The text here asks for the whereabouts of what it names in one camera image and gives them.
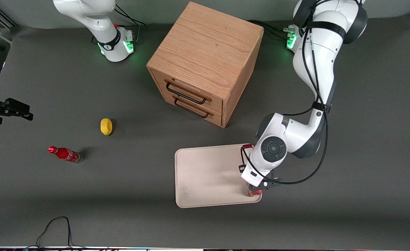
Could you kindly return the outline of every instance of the drawer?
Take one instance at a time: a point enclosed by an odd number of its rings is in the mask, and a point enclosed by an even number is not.
[[[204,107],[210,111],[221,114],[222,100],[211,95],[204,95],[200,90],[191,90],[178,80],[167,76],[157,70],[152,70],[152,73],[157,81],[157,85],[164,97],[177,95],[178,97],[188,100],[197,107]]]
[[[205,110],[202,107],[198,107],[198,105],[191,103],[188,100],[182,99],[181,97],[178,97],[176,95],[165,96],[165,101],[213,124],[216,124],[218,126],[222,125],[222,115],[220,113]]]

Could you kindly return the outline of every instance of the bottle cap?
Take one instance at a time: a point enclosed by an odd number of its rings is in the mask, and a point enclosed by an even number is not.
[[[58,148],[55,147],[55,146],[50,146],[50,147],[48,148],[48,152],[49,152],[49,153],[56,153],[56,152],[58,152]]]

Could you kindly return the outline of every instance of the red bottle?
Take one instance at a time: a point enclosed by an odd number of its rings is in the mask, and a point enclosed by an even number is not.
[[[48,148],[48,152],[56,155],[59,159],[73,163],[80,163],[84,159],[82,157],[82,154],[79,154],[65,147],[57,148],[55,146],[50,146]]]

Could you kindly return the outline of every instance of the beige tray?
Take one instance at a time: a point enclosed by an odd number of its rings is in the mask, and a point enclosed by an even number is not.
[[[176,152],[176,203],[181,208],[256,203],[238,170],[239,145],[179,149]]]

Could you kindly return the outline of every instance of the yellow lemon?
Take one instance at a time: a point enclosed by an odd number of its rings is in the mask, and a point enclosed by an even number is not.
[[[112,121],[110,119],[101,120],[101,132],[104,135],[110,135],[112,133]]]

